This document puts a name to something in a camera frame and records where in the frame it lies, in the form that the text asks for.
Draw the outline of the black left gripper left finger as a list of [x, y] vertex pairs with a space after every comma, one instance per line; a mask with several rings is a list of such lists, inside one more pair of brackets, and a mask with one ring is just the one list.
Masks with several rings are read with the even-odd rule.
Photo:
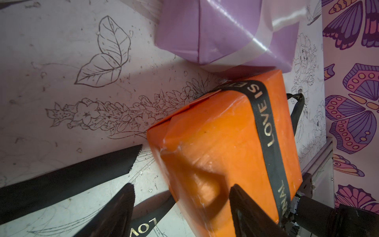
[[126, 237], [130, 231], [134, 203], [134, 185], [127, 183], [75, 236]]

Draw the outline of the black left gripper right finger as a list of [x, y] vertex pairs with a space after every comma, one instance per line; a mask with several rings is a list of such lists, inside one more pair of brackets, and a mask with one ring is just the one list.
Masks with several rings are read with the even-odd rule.
[[229, 199], [237, 237], [287, 236], [238, 184], [231, 187]]

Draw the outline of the orange gift box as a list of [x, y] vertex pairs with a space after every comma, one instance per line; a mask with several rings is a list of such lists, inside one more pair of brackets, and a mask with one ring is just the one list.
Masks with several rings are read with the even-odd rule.
[[[262, 82], [269, 93], [276, 139], [288, 182], [290, 203], [303, 179], [295, 133], [304, 95], [286, 92], [282, 72], [233, 81]], [[223, 85], [148, 129], [147, 138], [169, 190], [197, 237], [234, 237], [227, 196], [238, 184], [273, 221], [280, 221], [252, 107], [245, 94]]]

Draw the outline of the black lettered ribbon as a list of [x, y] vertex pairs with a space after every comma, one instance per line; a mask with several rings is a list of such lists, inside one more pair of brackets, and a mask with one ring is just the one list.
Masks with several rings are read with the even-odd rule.
[[[250, 80], [244, 87], [225, 84], [222, 89], [245, 94], [251, 104], [278, 217], [283, 218], [290, 193], [280, 148], [275, 141], [277, 135], [266, 86]], [[1, 188], [1, 223], [8, 223], [127, 174], [141, 149], [140, 145], [122, 149]], [[132, 217], [127, 237], [149, 234], [175, 202], [173, 197], [168, 197], [155, 210]]]

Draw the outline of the lilac gift box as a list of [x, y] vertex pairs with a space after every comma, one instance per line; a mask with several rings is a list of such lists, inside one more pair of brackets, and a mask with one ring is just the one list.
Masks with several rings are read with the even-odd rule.
[[[251, 39], [209, 2], [165, 1], [156, 34], [157, 47], [201, 67], [245, 47]], [[249, 33], [256, 33], [262, 1], [214, 2]], [[269, 52], [218, 73], [243, 75], [272, 69], [290, 72], [301, 21], [273, 33]]]

